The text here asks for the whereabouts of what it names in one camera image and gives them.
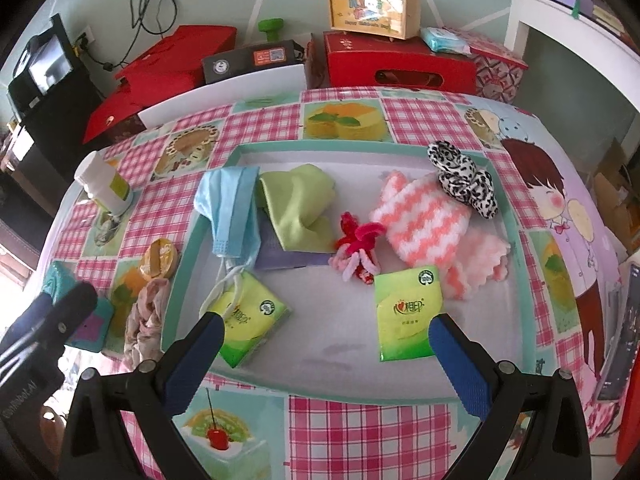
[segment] bottle cap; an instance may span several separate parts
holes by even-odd
[[[91,152],[78,165],[74,179],[83,186],[90,186],[92,183],[108,178],[109,168],[98,152]]]

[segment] blue gripper pad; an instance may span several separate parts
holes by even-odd
[[[429,344],[467,413],[484,421],[498,387],[495,362],[479,344],[469,341],[447,314],[431,320]]]
[[[168,416],[185,412],[224,341],[225,322],[218,314],[207,312],[187,337],[169,347],[156,376],[164,383],[162,405]]]

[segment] mask ear loop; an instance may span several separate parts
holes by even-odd
[[[225,258],[222,258],[220,261],[220,268],[218,269],[218,276],[216,277],[216,284],[211,289],[211,292],[207,296],[207,299],[204,300],[202,306],[200,307],[200,316],[203,316],[204,313],[209,309],[209,306],[217,301],[220,296],[225,291],[225,285],[233,280],[235,291],[234,297],[229,306],[225,309],[222,314],[222,319],[227,320],[231,313],[236,308],[240,301],[240,297],[242,295],[242,276],[241,273],[244,270],[244,266],[235,266],[232,267],[226,274],[225,271],[230,266],[230,261]]]

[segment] pink fuzzy sock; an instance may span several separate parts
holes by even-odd
[[[440,278],[444,297],[468,300],[486,280],[504,280],[510,249],[501,238],[470,227],[460,240],[455,261]]]
[[[468,299],[487,279],[506,278],[510,245],[469,227],[472,210],[444,191],[436,174],[409,182],[393,171],[369,218],[386,227],[386,238],[411,267],[435,265],[445,298]]]

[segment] electrical outlet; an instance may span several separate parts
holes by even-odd
[[[94,34],[91,32],[91,27],[89,27],[89,25],[87,25],[82,32],[78,34],[74,44],[79,44],[83,36],[86,37],[86,46],[91,45],[95,41]]]

